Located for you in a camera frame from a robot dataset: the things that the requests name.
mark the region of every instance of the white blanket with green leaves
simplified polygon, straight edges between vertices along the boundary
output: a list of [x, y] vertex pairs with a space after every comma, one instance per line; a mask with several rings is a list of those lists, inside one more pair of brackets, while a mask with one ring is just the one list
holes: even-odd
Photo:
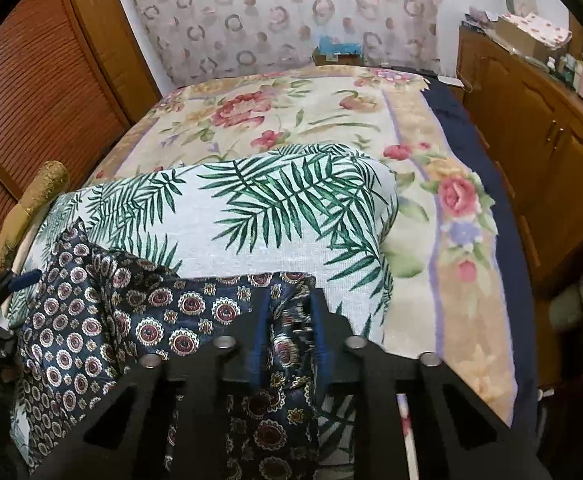
[[[25, 269], [42, 268], [59, 232], [81, 217], [90, 241], [184, 278], [311, 273], [330, 308], [380, 342], [392, 289], [380, 243], [396, 218], [397, 189], [388, 167], [334, 144], [115, 180], [60, 196]], [[33, 287], [14, 295], [12, 326], [32, 300]]]

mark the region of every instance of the black bracket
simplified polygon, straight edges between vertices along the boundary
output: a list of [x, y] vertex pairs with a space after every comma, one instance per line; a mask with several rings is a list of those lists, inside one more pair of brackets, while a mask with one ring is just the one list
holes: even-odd
[[[228, 425], [221, 403], [226, 394], [252, 392], [254, 356], [261, 351], [254, 342], [265, 340], [263, 320], [269, 316], [268, 298], [260, 300], [225, 335], [191, 356], [167, 362], [155, 354], [140, 358], [32, 480], [222, 479]], [[330, 313], [321, 289], [312, 291], [311, 313], [316, 341], [326, 348], [315, 358], [315, 399], [357, 395], [357, 480], [409, 478], [399, 393], [409, 402], [421, 479], [549, 480], [531, 444], [513, 434], [436, 354], [416, 360], [387, 354], [354, 335], [347, 318]], [[164, 406], [169, 398], [173, 406], [178, 392], [178, 436], [168, 473], [162, 457], [171, 408]]]

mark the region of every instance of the brass cabinet handle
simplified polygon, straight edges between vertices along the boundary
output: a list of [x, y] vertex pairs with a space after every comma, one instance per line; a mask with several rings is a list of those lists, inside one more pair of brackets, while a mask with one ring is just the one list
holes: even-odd
[[556, 127], [556, 120], [551, 121], [551, 126], [549, 127], [549, 130], [547, 131], [547, 138], [545, 139], [545, 142], [549, 142], [551, 140], [551, 133], [554, 131], [554, 128]]
[[556, 137], [554, 137], [554, 146], [553, 146], [554, 151], [556, 151], [556, 149], [558, 147], [558, 143], [560, 141], [560, 136], [564, 131], [565, 131], [564, 128], [559, 129], [558, 133], [556, 134]]

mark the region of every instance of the blue paisley cloth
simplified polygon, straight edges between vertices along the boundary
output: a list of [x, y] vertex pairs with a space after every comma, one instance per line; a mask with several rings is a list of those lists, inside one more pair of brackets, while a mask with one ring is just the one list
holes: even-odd
[[[318, 425], [312, 403], [313, 333], [302, 272], [181, 279], [170, 269], [87, 238], [81, 219], [61, 233], [19, 333], [20, 399], [30, 428], [34, 468], [148, 353], [193, 354], [222, 335], [268, 287], [273, 322], [265, 377], [249, 397], [228, 396], [227, 479], [312, 478]], [[165, 441], [170, 468], [174, 412]]]

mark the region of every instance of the navy blue sheet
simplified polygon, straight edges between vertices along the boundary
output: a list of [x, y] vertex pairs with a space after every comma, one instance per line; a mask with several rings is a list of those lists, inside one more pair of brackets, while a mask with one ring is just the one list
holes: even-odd
[[430, 81], [423, 94], [438, 117], [454, 154], [479, 174], [486, 192], [495, 200], [492, 209], [498, 227], [496, 258], [505, 288], [511, 327], [513, 362], [518, 384], [512, 428], [533, 438], [536, 428], [537, 362], [534, 302], [523, 245], [500, 173], [489, 159], [465, 108], [449, 88]]

